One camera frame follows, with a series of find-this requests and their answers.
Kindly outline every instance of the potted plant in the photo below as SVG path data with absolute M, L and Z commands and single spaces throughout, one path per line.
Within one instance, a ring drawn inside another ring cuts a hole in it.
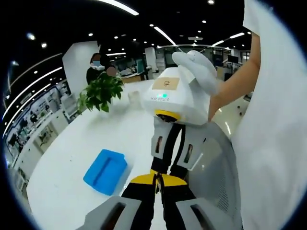
M 121 99 L 123 82 L 119 77 L 109 76 L 102 72 L 96 80 L 80 93 L 77 101 L 78 112 L 81 114 L 83 108 L 92 111 L 94 108 L 99 111 L 109 112 L 109 105 L 115 97 Z

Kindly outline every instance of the blue container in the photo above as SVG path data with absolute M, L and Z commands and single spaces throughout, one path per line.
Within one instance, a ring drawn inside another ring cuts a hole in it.
M 83 180 L 98 192 L 111 196 L 126 167 L 124 154 L 103 149 Z

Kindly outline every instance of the ceiling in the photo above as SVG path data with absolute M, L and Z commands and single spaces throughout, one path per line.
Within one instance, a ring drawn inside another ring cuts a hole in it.
M 4 96 L 10 94 L 10 98 L 5 99 L 6 105 L 9 105 L 33 81 L 61 67 L 61 55 L 42 62 L 19 77 L 22 73 L 50 56 L 64 54 L 76 42 L 98 41 L 106 54 L 122 52 L 122 49 L 133 49 L 134 39 L 139 42 L 141 49 L 152 44 L 154 47 L 171 45 L 154 29 L 158 26 L 176 44 L 193 44 L 194 40 L 188 40 L 188 37 L 198 36 L 203 40 L 197 41 L 196 44 L 212 45 L 244 32 L 245 35 L 229 39 L 219 46 L 250 49 L 250 35 L 242 26 L 244 0 L 215 0 L 213 5 L 208 4 L 207 0 L 120 0 L 120 2 L 137 11 L 139 15 L 134 16 L 99 0 L 7 2 L 6 11 L 9 12 L 10 22 L 6 28 L 10 45 L 8 67 L 11 70 L 10 83 L 14 84 L 10 87 L 11 91 L 5 91 Z M 27 33 L 33 34 L 35 40 L 28 39 Z M 42 48 L 42 43 L 46 43 L 47 46 Z M 58 79 L 65 77 L 63 69 L 51 75 Z M 39 90 L 47 83 L 49 77 L 31 86 L 24 94 Z

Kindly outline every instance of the computer monitor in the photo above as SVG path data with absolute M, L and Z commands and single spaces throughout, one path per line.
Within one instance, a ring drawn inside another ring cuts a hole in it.
M 239 63 L 239 58 L 236 56 L 228 55 L 228 61 L 232 63 Z

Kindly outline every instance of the desk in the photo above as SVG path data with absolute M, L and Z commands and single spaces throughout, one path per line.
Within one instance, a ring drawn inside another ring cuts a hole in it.
M 122 79 L 123 83 L 131 83 L 131 82 L 142 81 L 143 80 L 142 74 L 144 74 L 144 73 L 133 73 L 133 74 L 130 74 L 128 76 L 121 77 L 121 79 Z

